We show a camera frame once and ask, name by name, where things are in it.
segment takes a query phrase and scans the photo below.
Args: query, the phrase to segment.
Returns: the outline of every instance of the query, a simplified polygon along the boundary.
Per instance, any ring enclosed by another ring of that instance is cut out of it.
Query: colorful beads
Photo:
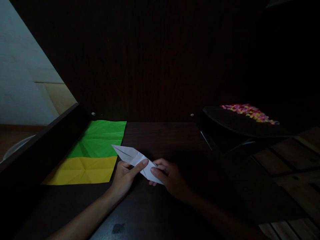
[[[238,114],[243,114],[247,117],[253,118],[257,122],[269,122],[272,125],[280,124],[278,121],[270,120],[267,115],[263,112],[259,111],[258,108],[251,106],[250,104],[231,104],[231,105],[221,105],[223,109],[231,110]]]

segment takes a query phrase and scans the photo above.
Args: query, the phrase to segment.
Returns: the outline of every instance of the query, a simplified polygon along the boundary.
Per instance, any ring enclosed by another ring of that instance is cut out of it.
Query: green and yellow paper
[[[111,144],[121,145],[126,123],[91,121],[66,159],[52,170],[42,184],[109,182],[118,156]]]

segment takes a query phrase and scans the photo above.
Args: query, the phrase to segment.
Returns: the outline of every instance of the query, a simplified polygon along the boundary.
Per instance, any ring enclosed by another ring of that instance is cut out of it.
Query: wooden table
[[[194,123],[128,123],[122,145],[136,148],[151,160],[164,157],[175,162],[195,191],[234,214],[249,218],[243,202],[216,164],[217,160]],[[25,204],[31,204],[32,213],[17,225],[14,239],[47,237],[101,196],[110,185],[35,186],[29,194],[35,194],[37,201],[27,197],[29,200]],[[148,180],[138,175],[127,197],[91,239],[205,238],[215,234],[211,225],[193,209],[174,199],[164,186],[149,186]]]

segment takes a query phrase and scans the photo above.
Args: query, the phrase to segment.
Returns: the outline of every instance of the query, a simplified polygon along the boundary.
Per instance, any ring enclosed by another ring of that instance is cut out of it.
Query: folded paper
[[[42,182],[46,185],[88,184],[109,182],[117,157],[66,159]]]
[[[114,150],[117,152],[119,157],[122,161],[130,163],[132,166],[136,166],[139,162],[141,162],[143,159],[146,159],[147,157],[137,151],[136,149],[132,147],[124,147],[124,146],[117,146],[112,145]],[[149,160],[148,165],[140,172],[143,176],[145,176],[146,179],[163,184],[159,179],[157,179],[150,171],[152,167],[156,167],[153,162]]]
[[[42,184],[66,185],[109,182],[117,153],[111,144],[121,144],[126,122],[91,121],[65,160]]]

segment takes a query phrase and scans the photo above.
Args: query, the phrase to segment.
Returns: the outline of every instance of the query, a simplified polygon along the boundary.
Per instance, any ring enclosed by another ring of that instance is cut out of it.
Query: yellow paper
[[[46,177],[42,184],[67,185],[109,182],[116,157],[67,158]]]

